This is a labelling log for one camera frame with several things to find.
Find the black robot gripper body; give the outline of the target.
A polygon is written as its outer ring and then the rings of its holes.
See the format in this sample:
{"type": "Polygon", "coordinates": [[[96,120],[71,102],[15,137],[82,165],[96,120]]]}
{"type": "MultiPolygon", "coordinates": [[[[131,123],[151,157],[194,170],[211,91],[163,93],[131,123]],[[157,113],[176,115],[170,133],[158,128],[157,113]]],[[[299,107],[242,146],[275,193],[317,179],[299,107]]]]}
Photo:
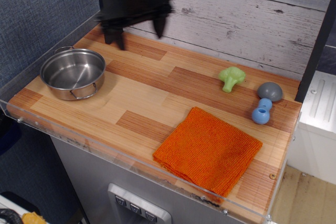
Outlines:
{"type": "Polygon", "coordinates": [[[128,27],[172,12],[171,0],[118,0],[119,11],[110,21],[116,27],[128,27]]]}

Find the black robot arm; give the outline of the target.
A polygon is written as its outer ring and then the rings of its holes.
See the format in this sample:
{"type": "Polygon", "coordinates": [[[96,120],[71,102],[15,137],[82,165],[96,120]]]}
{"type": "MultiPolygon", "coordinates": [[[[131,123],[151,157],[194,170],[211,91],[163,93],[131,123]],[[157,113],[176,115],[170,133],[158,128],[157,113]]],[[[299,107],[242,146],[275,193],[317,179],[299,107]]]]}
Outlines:
{"type": "Polygon", "coordinates": [[[172,12],[170,0],[99,0],[97,19],[106,44],[115,42],[125,50],[123,29],[147,20],[152,21],[158,38],[164,33],[166,18],[172,12]]]}

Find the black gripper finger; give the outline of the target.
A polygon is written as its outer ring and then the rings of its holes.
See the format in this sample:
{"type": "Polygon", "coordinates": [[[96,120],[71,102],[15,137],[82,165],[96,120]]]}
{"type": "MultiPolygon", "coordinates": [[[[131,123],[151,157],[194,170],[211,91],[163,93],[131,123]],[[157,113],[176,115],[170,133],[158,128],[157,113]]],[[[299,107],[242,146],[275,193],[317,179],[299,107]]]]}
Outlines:
{"type": "Polygon", "coordinates": [[[165,31],[167,16],[158,16],[153,19],[153,27],[158,38],[161,38],[165,31]]]}
{"type": "Polygon", "coordinates": [[[104,29],[104,40],[108,45],[114,42],[119,49],[125,50],[122,27],[106,27],[104,29]]]}

